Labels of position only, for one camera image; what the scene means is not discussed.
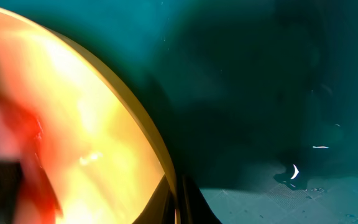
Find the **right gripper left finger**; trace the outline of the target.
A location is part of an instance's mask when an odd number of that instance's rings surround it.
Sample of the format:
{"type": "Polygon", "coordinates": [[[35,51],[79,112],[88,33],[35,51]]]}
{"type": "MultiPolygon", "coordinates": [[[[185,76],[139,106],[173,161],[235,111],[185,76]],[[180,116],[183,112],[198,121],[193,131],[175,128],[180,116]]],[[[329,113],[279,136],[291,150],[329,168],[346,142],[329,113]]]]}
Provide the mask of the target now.
{"type": "Polygon", "coordinates": [[[165,176],[133,224],[175,224],[175,202],[165,176]]]}

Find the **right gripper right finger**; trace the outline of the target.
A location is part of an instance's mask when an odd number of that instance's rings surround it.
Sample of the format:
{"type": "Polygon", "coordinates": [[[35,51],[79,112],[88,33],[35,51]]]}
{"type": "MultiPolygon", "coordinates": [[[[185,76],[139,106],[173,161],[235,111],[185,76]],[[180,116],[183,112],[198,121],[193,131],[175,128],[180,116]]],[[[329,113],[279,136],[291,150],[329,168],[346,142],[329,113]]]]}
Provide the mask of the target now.
{"type": "Polygon", "coordinates": [[[178,185],[180,218],[183,224],[221,224],[195,181],[183,175],[178,185]]]}

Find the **yellow green-rimmed round plate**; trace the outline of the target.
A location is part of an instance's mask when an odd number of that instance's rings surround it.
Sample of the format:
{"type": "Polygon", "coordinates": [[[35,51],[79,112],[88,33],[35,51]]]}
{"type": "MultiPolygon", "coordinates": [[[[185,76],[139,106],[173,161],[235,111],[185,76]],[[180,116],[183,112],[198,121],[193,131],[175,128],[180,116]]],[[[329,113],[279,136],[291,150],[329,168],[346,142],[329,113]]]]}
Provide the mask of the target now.
{"type": "MultiPolygon", "coordinates": [[[[133,223],[173,164],[123,81],[76,42],[0,8],[0,96],[34,115],[40,162],[63,214],[55,223],[133,223]]],[[[0,210],[17,212],[11,197],[0,210]]]]}

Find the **green and red sponge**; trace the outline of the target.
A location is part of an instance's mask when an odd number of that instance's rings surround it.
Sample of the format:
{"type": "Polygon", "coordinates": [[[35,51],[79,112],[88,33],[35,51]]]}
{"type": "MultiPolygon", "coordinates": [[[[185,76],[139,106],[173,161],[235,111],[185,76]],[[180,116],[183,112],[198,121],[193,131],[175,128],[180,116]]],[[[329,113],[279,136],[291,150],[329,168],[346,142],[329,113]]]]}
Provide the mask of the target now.
{"type": "Polygon", "coordinates": [[[17,212],[1,214],[11,223],[55,224],[63,214],[40,162],[42,134],[34,115],[0,96],[0,210],[17,198],[17,212]]]}

